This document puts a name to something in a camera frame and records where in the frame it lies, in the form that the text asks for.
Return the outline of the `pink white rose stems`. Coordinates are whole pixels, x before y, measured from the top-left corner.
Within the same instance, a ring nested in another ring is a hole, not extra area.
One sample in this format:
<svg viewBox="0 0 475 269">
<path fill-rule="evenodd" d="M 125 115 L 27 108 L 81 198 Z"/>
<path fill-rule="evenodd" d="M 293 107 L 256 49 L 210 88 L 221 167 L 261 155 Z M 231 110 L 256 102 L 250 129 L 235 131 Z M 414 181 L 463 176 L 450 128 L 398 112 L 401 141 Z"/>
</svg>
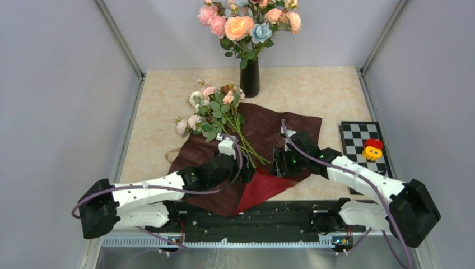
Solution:
<svg viewBox="0 0 475 269">
<path fill-rule="evenodd" d="M 201 78 L 197 83 L 202 88 L 193 91 L 187 100 L 194 114 L 186 119 L 174 119 L 177 133 L 182 137 L 201 135 L 207 142 L 218 139 L 219 135 L 236 136 L 243 153 L 256 159 L 252 161 L 253 166 L 269 164 L 270 161 L 259 154 L 245 137 L 243 126 L 246 119 L 240 110 L 240 103 L 245 98 L 243 90 L 234 84 L 218 88 Z"/>
</svg>

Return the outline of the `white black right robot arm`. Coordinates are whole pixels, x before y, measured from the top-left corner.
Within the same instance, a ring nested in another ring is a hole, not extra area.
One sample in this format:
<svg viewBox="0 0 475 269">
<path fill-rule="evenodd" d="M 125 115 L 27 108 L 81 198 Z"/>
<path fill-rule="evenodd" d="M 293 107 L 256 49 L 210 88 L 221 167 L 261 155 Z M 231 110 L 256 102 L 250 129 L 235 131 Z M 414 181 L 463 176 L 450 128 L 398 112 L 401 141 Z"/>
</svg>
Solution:
<svg viewBox="0 0 475 269">
<path fill-rule="evenodd" d="M 440 221 L 441 215 L 426 186 L 419 180 L 403 182 L 381 175 L 332 148 L 320 149 L 307 132 L 281 129 L 285 144 L 273 151 L 272 174 L 286 178 L 308 170 L 344 184 L 372 201 L 341 198 L 328 211 L 332 229 L 365 226 L 391 232 L 406 246 L 417 248 Z"/>
</svg>

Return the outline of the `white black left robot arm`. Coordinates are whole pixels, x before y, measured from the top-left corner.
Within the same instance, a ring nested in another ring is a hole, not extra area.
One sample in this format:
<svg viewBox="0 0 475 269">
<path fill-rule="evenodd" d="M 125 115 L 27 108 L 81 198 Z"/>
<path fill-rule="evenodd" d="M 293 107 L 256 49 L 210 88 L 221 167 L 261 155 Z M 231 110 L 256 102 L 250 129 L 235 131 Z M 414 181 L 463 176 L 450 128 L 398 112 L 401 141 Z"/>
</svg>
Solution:
<svg viewBox="0 0 475 269">
<path fill-rule="evenodd" d="M 177 229 L 180 217 L 167 209 L 166 201 L 220 193 L 236 183 L 249 183 L 255 172 L 246 154 L 217 154 L 206 163 L 138 183 L 112 184 L 100 179 L 77 201 L 71 214 L 80 220 L 85 239 L 135 226 L 170 232 Z"/>
</svg>

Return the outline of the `red paper bouquet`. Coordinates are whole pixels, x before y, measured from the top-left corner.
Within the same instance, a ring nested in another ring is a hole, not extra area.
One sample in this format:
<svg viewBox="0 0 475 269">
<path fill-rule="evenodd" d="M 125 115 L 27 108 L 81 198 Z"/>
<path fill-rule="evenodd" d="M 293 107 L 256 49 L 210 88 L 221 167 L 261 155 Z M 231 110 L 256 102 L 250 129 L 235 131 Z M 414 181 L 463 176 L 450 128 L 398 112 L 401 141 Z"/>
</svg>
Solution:
<svg viewBox="0 0 475 269">
<path fill-rule="evenodd" d="M 285 143 L 280 136 L 283 119 L 287 128 L 307 131 L 315 142 L 319 139 L 321 118 L 292 112 L 279 113 L 250 103 L 241 103 L 239 109 L 245 118 L 241 129 L 243 135 L 254 150 L 268 161 L 273 160 L 273 150 Z M 214 156 L 217 145 L 217 141 L 206 142 L 201 135 L 190 135 L 171 164 L 170 171 L 207 162 Z M 277 178 L 270 174 L 271 170 L 272 164 L 259 165 L 250 183 L 238 182 L 215 194 L 188 196 L 184 198 L 184 202 L 223 217 L 230 217 L 260 205 L 311 175 L 310 171 L 304 169 L 297 175 Z"/>
</svg>

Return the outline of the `beige satin ribbon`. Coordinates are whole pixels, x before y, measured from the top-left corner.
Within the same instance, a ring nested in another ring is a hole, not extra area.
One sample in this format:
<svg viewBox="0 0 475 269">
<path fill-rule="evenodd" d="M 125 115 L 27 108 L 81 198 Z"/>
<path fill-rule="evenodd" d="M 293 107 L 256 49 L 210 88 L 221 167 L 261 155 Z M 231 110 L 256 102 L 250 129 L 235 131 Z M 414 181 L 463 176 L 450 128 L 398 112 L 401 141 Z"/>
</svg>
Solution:
<svg viewBox="0 0 475 269">
<path fill-rule="evenodd" d="M 180 150 L 181 148 L 178 147 L 178 148 L 175 148 L 175 149 L 172 149 L 172 150 L 169 150 L 165 153 L 164 157 L 165 157 L 165 160 L 169 163 L 169 164 L 172 164 L 175 159 L 178 157 L 179 153 L 180 153 Z"/>
</svg>

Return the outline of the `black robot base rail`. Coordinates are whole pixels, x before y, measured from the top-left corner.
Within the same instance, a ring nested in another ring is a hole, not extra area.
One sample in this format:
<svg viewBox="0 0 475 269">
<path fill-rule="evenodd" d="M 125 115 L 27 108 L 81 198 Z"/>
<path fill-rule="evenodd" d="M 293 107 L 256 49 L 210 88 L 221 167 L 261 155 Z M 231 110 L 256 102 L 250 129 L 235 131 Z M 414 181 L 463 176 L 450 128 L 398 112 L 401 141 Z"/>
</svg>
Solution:
<svg viewBox="0 0 475 269">
<path fill-rule="evenodd" d="M 348 226 L 336 213 L 340 202 L 268 201 L 235 216 L 223 217 L 185 202 L 168 202 L 171 216 L 162 227 L 149 232 L 175 233 L 186 243 L 297 243 L 317 242 L 325 235 L 365 232 L 361 225 Z"/>
</svg>

